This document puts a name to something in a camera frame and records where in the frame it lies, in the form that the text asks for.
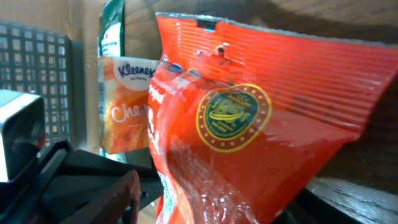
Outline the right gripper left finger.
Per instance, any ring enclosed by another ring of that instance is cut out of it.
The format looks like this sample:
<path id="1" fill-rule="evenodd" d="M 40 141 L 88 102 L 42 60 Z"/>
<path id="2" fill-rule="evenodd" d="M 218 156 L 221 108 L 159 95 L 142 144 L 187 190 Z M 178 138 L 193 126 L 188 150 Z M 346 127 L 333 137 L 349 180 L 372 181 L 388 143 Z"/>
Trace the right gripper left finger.
<path id="1" fill-rule="evenodd" d="M 141 186 L 138 173 L 130 170 L 102 195 L 66 218 L 62 223 L 117 223 L 129 205 L 129 223 L 136 224 L 141 202 Z"/>

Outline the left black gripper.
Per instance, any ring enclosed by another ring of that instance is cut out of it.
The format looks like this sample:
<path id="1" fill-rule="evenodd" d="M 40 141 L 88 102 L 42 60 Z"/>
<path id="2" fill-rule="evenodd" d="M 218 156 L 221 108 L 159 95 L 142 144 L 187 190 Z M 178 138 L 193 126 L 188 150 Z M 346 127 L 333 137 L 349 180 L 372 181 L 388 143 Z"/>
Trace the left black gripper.
<path id="1" fill-rule="evenodd" d="M 140 211 L 163 194 L 154 168 L 116 162 L 74 150 L 68 141 L 58 142 L 40 151 L 17 180 L 1 183 L 1 223 L 62 223 L 130 170 L 139 176 Z M 117 223 L 129 223 L 131 207 Z"/>

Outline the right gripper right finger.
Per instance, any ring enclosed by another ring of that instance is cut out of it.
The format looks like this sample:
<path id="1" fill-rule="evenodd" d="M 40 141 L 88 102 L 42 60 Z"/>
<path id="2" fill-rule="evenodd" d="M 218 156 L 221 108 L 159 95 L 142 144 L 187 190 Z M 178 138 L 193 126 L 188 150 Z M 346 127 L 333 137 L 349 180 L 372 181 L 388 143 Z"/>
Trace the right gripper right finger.
<path id="1" fill-rule="evenodd" d="M 360 224 L 359 221 L 303 189 L 273 224 Z"/>

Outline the large red snack bag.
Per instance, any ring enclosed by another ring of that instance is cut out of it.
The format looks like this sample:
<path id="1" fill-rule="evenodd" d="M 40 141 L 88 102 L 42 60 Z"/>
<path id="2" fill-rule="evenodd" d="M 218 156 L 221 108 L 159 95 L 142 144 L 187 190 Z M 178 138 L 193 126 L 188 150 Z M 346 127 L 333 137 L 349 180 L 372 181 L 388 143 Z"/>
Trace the large red snack bag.
<path id="1" fill-rule="evenodd" d="M 360 137 L 397 47 L 159 12 L 149 86 L 158 223 L 270 223 Z"/>

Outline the small orange snack packet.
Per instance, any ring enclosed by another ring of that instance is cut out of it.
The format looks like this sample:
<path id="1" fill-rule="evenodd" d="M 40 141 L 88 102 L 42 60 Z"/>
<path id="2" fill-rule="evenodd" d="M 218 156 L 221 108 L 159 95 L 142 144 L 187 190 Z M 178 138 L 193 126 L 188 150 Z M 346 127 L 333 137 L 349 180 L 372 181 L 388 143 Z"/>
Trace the small orange snack packet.
<path id="1" fill-rule="evenodd" d="M 158 61 L 134 57 L 98 59 L 100 147 L 108 154 L 146 148 L 149 85 Z"/>

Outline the white green snack packet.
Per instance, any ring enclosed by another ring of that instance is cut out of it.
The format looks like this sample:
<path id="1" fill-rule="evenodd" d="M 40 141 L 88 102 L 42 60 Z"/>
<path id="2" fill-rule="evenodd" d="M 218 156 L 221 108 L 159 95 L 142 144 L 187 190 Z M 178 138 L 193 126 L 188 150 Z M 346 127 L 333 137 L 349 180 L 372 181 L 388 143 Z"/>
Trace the white green snack packet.
<path id="1" fill-rule="evenodd" d="M 111 0 L 99 17 L 98 57 L 124 56 L 124 3 Z"/>

